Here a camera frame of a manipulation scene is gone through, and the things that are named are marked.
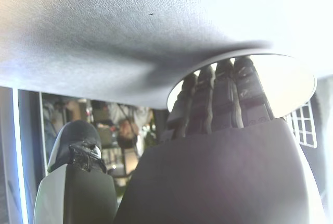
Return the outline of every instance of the wire rack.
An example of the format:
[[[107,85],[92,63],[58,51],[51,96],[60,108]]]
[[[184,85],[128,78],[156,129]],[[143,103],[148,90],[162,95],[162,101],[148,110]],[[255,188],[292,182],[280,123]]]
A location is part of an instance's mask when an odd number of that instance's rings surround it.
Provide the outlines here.
[[[317,137],[310,101],[287,115],[286,120],[300,145],[317,148]]]

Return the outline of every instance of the gray textured fabric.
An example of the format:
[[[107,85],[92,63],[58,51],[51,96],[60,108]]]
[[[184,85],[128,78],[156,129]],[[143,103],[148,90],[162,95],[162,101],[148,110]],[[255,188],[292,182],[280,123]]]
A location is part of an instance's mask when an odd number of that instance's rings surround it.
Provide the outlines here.
[[[0,85],[165,108],[196,64],[267,45],[316,53],[324,75],[327,1],[1,0]]]

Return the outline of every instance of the robotic hand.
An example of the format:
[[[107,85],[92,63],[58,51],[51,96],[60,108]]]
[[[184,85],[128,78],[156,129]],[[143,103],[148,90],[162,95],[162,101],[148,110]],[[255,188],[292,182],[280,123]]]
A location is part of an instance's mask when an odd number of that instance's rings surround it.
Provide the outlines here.
[[[324,222],[310,167],[287,123],[274,119],[250,59],[187,76],[167,126],[118,211],[96,131],[81,121],[64,126],[35,224]]]

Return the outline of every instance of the metal grid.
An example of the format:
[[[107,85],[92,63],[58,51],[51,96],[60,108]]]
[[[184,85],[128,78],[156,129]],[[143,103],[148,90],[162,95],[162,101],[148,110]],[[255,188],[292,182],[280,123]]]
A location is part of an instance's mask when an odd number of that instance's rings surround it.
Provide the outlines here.
[[[287,122],[300,145],[317,148],[311,102],[286,116]]]

